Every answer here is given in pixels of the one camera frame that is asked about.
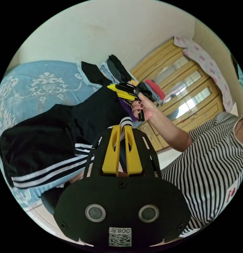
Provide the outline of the person's right hand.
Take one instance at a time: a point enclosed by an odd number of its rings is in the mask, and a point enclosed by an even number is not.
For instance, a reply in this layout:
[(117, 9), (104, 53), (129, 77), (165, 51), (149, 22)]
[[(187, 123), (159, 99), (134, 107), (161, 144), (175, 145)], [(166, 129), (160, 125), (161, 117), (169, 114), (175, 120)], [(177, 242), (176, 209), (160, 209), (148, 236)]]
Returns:
[(132, 113), (139, 121), (148, 121), (161, 112), (150, 99), (139, 93), (137, 100), (132, 102)]

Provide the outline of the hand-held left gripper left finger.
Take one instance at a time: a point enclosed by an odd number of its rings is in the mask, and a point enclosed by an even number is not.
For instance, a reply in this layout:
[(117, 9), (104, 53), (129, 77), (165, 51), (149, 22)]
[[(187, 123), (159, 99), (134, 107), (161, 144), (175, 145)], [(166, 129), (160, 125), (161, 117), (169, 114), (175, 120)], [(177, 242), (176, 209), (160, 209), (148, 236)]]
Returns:
[(120, 157), (120, 125), (112, 127), (106, 155), (104, 158), (102, 172), (104, 174), (118, 174)]

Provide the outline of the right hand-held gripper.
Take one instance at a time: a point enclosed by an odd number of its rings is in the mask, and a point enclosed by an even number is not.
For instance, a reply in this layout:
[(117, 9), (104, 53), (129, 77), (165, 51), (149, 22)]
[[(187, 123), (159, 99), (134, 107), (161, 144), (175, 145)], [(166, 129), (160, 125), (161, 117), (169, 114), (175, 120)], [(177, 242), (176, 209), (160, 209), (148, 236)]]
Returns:
[(110, 84), (107, 86), (107, 88), (114, 92), (117, 92), (118, 97), (122, 100), (123, 104), (126, 105), (125, 108), (128, 109), (128, 112), (132, 111), (132, 102), (137, 100), (139, 93), (144, 94), (153, 102), (151, 91), (147, 89), (141, 89), (139, 86), (134, 86), (130, 83)]

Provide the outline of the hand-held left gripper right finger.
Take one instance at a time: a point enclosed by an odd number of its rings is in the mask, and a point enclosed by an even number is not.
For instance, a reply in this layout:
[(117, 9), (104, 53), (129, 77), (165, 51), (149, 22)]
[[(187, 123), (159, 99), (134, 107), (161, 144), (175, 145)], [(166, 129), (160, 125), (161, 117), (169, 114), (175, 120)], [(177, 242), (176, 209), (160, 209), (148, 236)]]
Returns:
[(127, 176), (139, 175), (142, 173), (142, 165), (131, 126), (125, 126), (125, 148)]

